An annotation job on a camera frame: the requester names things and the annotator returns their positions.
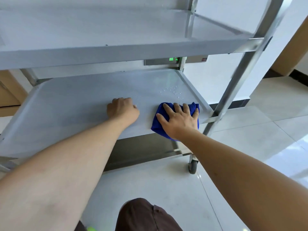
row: hand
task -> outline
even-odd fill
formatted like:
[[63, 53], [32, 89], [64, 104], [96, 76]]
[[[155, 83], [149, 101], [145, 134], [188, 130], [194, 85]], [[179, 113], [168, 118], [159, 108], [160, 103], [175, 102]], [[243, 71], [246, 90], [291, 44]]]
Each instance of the hand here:
[[174, 112], [167, 104], [163, 104], [164, 109], [169, 115], [169, 122], [159, 113], [156, 114], [156, 117], [167, 135], [178, 140], [181, 131], [186, 131], [187, 129], [198, 130], [199, 110], [196, 109], [194, 114], [191, 116], [187, 104], [183, 104], [183, 111], [179, 104], [174, 103], [173, 105], [176, 112]]
[[124, 127], [133, 124], [140, 112], [136, 105], [133, 105], [131, 98], [113, 99], [112, 103], [107, 105], [107, 115], [110, 119], [117, 119], [123, 122]]

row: blue cloth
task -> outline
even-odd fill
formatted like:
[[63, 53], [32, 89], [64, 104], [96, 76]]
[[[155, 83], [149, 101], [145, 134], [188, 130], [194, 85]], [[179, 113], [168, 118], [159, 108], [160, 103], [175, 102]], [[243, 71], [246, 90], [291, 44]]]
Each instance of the blue cloth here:
[[[165, 104], [169, 105], [170, 108], [172, 108], [172, 110], [175, 112], [175, 109], [174, 109], [174, 105], [172, 103], [167, 103], [167, 102], [164, 102]], [[169, 121], [169, 115], [167, 114], [167, 112], [165, 111], [164, 107], [163, 107], [163, 104], [164, 103], [161, 103], [159, 106], [158, 106], [158, 109], [156, 111], [156, 113], [160, 113], [161, 115], [164, 116], [164, 118]], [[198, 108], [198, 110], [200, 111], [199, 109], [199, 104], [195, 104], [194, 102], [192, 104], [189, 104], [188, 105], [189, 107], [189, 110], [190, 110], [190, 115], [192, 116], [196, 110], [196, 108]], [[159, 123], [159, 121], [157, 120], [157, 117], [156, 117], [156, 114], [154, 116], [154, 119], [153, 119], [153, 124], [152, 124], [152, 127], [151, 127], [151, 130], [154, 131], [155, 133], [158, 133], [159, 135], [161, 136], [164, 136], [170, 140], [173, 140], [173, 141], [176, 141], [172, 138], [170, 138], [166, 132], [164, 131], [163, 127], [161, 126], [161, 124]]]

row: forearm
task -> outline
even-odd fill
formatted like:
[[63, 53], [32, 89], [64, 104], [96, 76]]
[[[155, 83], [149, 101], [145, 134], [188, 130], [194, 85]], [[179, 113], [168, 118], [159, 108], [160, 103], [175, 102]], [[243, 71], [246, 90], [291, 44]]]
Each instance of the forearm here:
[[7, 175], [0, 182], [0, 207], [6, 208], [0, 209], [2, 225], [17, 230], [12, 226], [27, 214], [25, 226], [16, 227], [37, 227], [38, 214], [47, 212], [51, 221], [65, 220], [53, 220], [50, 230], [57, 224], [73, 230], [124, 128], [117, 120], [106, 121], [46, 148]]
[[178, 139], [196, 155], [251, 230], [308, 230], [308, 194], [304, 187], [196, 130], [179, 131]]

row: left hand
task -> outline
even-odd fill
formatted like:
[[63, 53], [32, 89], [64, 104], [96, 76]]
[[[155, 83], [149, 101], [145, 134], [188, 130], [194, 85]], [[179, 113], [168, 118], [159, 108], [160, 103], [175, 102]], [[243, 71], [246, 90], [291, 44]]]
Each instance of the left hand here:
[[140, 112], [136, 105], [133, 105], [132, 98], [115, 98], [107, 105], [107, 115], [110, 119], [122, 121], [125, 127], [133, 124]]

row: bottom shelf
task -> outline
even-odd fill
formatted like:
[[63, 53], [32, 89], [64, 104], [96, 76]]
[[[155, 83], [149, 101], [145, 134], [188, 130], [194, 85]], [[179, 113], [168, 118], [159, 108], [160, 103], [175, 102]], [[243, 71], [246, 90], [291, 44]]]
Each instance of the bottom shelf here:
[[54, 78], [37, 85], [0, 138], [0, 155], [29, 157], [38, 151], [108, 119], [113, 98], [132, 97], [140, 116], [119, 139], [151, 134], [162, 102], [199, 103], [199, 122], [213, 110], [174, 69], [140, 70]]

